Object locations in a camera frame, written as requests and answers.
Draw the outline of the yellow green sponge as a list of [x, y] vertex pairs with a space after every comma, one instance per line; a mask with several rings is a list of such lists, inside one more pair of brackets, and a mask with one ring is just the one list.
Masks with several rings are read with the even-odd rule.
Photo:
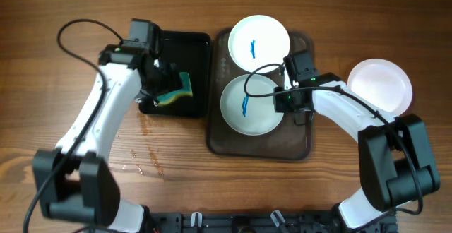
[[164, 95], [157, 97], [157, 102], [154, 105], [157, 107], [164, 107], [173, 102], [176, 102], [180, 97], [192, 97], [193, 91], [191, 87], [190, 75], [187, 72], [181, 72], [179, 74], [182, 82], [182, 88], [174, 90]]

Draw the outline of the white plate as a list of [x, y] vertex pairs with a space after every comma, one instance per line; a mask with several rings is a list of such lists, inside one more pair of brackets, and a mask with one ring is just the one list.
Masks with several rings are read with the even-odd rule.
[[227, 40], [231, 59], [242, 70], [268, 73], [290, 53], [290, 37], [276, 19], [253, 15], [241, 19]]
[[220, 111], [235, 131], [260, 136], [276, 128], [284, 114], [275, 111], [272, 97], [247, 97], [244, 92], [247, 77], [238, 76], [226, 85], [220, 98]]
[[408, 75], [391, 61], [367, 59], [350, 72], [347, 86], [355, 94], [380, 109], [401, 115], [408, 110], [413, 99]]

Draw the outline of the white plate back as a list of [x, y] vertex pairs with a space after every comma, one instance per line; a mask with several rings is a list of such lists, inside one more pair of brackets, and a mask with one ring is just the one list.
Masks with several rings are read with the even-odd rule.
[[241, 19], [227, 40], [231, 59], [242, 70], [268, 73], [290, 53], [290, 37], [276, 19], [253, 15]]

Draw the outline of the white plate front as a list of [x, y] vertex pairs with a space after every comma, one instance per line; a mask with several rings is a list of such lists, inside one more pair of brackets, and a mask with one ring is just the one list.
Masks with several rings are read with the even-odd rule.
[[380, 109], [401, 115], [408, 110], [413, 99], [408, 75], [391, 61], [367, 59], [350, 72], [347, 86], [355, 94]]

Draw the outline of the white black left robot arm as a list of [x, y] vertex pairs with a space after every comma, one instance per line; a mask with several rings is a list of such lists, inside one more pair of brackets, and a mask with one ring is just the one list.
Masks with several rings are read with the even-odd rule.
[[47, 218], [79, 222], [92, 232], [149, 228], [144, 206], [121, 198], [108, 160], [124, 115], [138, 95], [164, 107], [192, 94], [189, 74], [159, 58], [160, 48], [135, 42], [109, 44], [101, 51], [94, 86], [72, 127], [55, 149], [38, 150], [33, 158], [37, 193], [24, 232], [36, 205]]

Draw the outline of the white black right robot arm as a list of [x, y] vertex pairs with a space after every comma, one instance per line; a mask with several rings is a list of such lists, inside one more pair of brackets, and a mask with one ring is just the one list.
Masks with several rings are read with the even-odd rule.
[[357, 141], [361, 187], [334, 207], [334, 229], [358, 232], [396, 213], [419, 215], [424, 197], [439, 190], [427, 129], [417, 115], [384, 111], [332, 73], [273, 92], [277, 110], [316, 112]]

